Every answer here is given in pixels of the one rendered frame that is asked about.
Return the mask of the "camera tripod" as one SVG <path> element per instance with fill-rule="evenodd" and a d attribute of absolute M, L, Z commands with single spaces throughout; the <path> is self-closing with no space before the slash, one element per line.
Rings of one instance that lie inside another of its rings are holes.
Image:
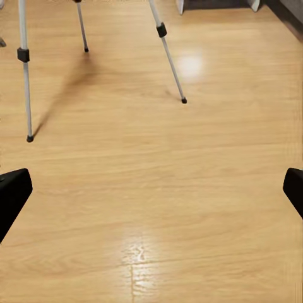
<path fill-rule="evenodd" d="M 85 35 L 85 28 L 83 25 L 83 18 L 81 14 L 81 6 L 80 2 L 81 0 L 73 0 L 77 4 L 78 9 L 78 17 L 80 18 L 81 23 L 81 31 L 83 36 L 83 45 L 85 45 L 85 52 L 88 52 L 87 48 L 87 42 L 86 42 L 86 35 Z M 173 75 L 175 78 L 175 82 L 177 83 L 177 87 L 179 90 L 179 94 L 181 95 L 182 103 L 186 104 L 187 100 L 184 98 L 183 91 L 181 88 L 181 85 L 179 84 L 179 80 L 177 77 L 177 72 L 174 67 L 174 63 L 172 60 L 172 57 L 169 52 L 168 45 L 165 41 L 165 36 L 167 35 L 167 31 L 165 28 L 165 24 L 160 22 L 160 18 L 158 16 L 157 8 L 154 4 L 154 0 L 149 0 L 149 4 L 151 7 L 151 11 L 153 13 L 153 17 L 155 19 L 155 23 L 157 24 L 157 31 L 159 34 L 160 39 L 162 39 L 165 51 L 167 53 L 167 57 L 169 59 L 169 63 L 172 67 Z M 27 123 L 28 123 L 28 139 L 27 142 L 33 141 L 33 135 L 32 135 L 32 109 L 30 107 L 30 86 L 29 86 L 29 49 L 28 49 L 28 38 L 27 38 L 27 13 L 26 13 L 26 7 L 25 7 L 25 0 L 18 0 L 18 6 L 19 6 L 19 17 L 20 17 L 20 39 L 21 39 L 21 47 L 17 50 L 18 58 L 23 62 L 24 64 L 24 80 L 25 80 L 25 99 L 26 99 L 26 107 L 27 107 Z"/>

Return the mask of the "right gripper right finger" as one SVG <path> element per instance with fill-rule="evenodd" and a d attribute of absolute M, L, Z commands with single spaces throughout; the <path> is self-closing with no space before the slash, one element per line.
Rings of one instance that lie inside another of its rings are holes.
<path fill-rule="evenodd" d="M 303 219 L 303 170 L 288 168 L 283 191 Z"/>

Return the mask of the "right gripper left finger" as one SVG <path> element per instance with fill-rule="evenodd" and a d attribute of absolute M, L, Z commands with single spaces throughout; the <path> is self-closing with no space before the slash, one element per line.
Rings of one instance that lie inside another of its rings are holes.
<path fill-rule="evenodd" d="M 27 168 L 0 175 L 0 243 L 33 191 Z"/>

